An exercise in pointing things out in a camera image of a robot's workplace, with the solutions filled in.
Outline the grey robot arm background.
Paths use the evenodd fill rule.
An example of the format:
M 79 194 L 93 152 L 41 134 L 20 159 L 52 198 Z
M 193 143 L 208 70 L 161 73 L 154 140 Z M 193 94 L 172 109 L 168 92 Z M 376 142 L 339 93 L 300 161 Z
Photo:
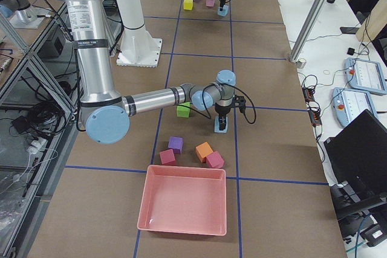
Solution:
M 1 0 L 1 14 L 14 28 L 38 29 L 43 21 L 29 0 Z

